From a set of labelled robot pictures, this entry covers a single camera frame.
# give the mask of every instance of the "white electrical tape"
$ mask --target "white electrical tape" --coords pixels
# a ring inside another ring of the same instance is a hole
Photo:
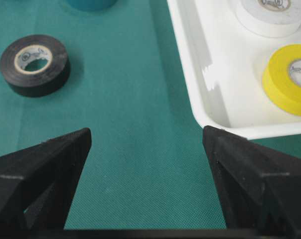
[[[288,36],[301,25],[301,0],[239,0],[237,18],[258,35]]]

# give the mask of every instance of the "electrical tape roll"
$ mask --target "electrical tape roll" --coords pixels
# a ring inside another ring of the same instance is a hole
[[[263,88],[282,110],[301,116],[301,45],[276,51],[264,72]]]
[[[253,33],[284,37],[301,25],[301,0],[240,0],[236,13],[242,25]]]
[[[47,60],[43,68],[25,70],[28,64],[38,59]],[[18,94],[40,97],[64,85],[70,74],[70,63],[60,41],[47,35],[31,35],[7,47],[0,59],[0,71]]]

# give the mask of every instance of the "table surface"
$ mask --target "table surface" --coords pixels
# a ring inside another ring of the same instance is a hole
[[[80,12],[65,0],[0,0],[0,56],[31,34],[65,45],[71,75],[32,99],[0,74],[0,155],[91,129],[66,228],[224,228],[166,1]],[[256,142],[301,157],[301,135]]]

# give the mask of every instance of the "green cloth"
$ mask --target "green cloth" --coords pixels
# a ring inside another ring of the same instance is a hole
[[[119,0],[91,13],[65,0],[0,0],[0,56],[30,34],[65,45],[71,76],[33,99],[0,74],[0,155],[91,129],[66,228],[225,227],[166,1]],[[301,157],[301,135],[258,142]]]

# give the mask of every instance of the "teal tape roll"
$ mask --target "teal tape roll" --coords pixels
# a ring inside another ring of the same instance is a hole
[[[67,0],[68,3],[82,11],[99,11],[112,6],[117,0]]]

